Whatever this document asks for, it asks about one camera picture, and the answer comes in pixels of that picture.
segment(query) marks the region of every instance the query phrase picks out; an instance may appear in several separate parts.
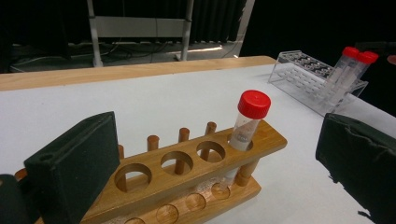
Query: metal pole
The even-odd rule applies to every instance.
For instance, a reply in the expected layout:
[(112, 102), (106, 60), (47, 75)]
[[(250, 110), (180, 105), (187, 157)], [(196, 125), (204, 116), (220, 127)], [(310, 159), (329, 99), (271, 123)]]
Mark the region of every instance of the metal pole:
[(102, 59), (100, 57), (98, 33), (96, 30), (96, 20), (95, 20), (95, 14), (93, 13), (92, 0), (87, 0), (87, 4), (88, 4), (88, 12), (90, 18), (91, 37), (92, 37), (92, 46), (93, 46), (93, 57), (94, 57), (93, 66), (103, 67)]
[(186, 9), (186, 20), (184, 20), (183, 27), (183, 50), (181, 51), (181, 61), (187, 61), (187, 51), (190, 44), (190, 32), (192, 23), (192, 9), (194, 6), (194, 0), (188, 0)]

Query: red cap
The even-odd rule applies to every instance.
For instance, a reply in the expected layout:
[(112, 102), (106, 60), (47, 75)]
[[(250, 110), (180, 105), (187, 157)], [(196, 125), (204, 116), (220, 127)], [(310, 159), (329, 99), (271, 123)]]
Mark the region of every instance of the red cap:
[(364, 51), (358, 54), (357, 60), (361, 63), (375, 63), (378, 59), (378, 54), (371, 51)]
[(359, 50), (353, 47), (345, 47), (343, 50), (343, 55), (346, 55), (351, 58), (356, 58), (358, 54), (359, 54)]
[(271, 99), (260, 91), (244, 91), (239, 100), (238, 110), (250, 119), (263, 119), (270, 109)]

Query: white tabletop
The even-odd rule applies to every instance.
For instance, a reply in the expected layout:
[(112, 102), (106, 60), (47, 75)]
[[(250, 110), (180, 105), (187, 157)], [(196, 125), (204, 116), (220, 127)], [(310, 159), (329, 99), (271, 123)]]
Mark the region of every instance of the white tabletop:
[[(114, 111), (125, 156), (145, 152), (147, 137), (160, 147), (177, 142), (178, 130), (201, 136), (209, 121), (232, 128), (240, 94), (267, 93), (272, 105), (265, 120), (288, 145), (261, 159), (253, 176), (259, 195), (208, 223), (372, 223), (364, 209), (334, 184), (315, 159), (323, 117), (267, 80), (273, 65), (139, 77), (105, 82), (0, 91), (0, 174), (14, 174), (23, 161), (81, 120)], [(395, 137), (396, 118), (357, 99), (340, 113)]]

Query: clear plastic test tube rack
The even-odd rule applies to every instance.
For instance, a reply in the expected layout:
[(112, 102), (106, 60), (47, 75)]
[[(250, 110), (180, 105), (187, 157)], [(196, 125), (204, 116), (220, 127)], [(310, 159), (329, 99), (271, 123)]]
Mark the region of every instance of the clear plastic test tube rack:
[(300, 50), (280, 52), (268, 83), (273, 84), (321, 116), (334, 113), (359, 97), (367, 81), (358, 80), (335, 105), (323, 106), (318, 92), (325, 88), (326, 78), (334, 68)]

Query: plastic tube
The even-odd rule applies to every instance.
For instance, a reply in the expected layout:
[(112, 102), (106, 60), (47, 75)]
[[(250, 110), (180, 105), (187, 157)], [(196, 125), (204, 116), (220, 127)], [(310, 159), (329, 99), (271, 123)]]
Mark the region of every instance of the plastic tube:
[[(260, 91), (244, 91), (238, 104), (239, 114), (233, 127), (229, 145), (237, 150), (246, 151), (256, 132), (257, 125), (269, 110), (271, 99)], [(231, 186), (238, 168), (229, 171), (219, 182), (220, 190)]]
[(324, 87), (317, 95), (317, 100), (322, 101), (329, 92), (333, 89), (337, 80), (343, 76), (345, 73), (348, 73), (351, 67), (356, 64), (356, 57), (359, 54), (359, 50), (353, 47), (345, 47), (340, 59), (334, 67), (334, 70), (329, 76), (326, 78), (324, 82)]
[(351, 87), (360, 80), (361, 76), (367, 71), (370, 64), (374, 63), (378, 59), (378, 54), (371, 51), (364, 51), (359, 53), (357, 56), (358, 62), (355, 67), (345, 74), (342, 78), (339, 78), (335, 84), (335, 94), (328, 101), (329, 106), (334, 107), (344, 98), (345, 94), (348, 93)]

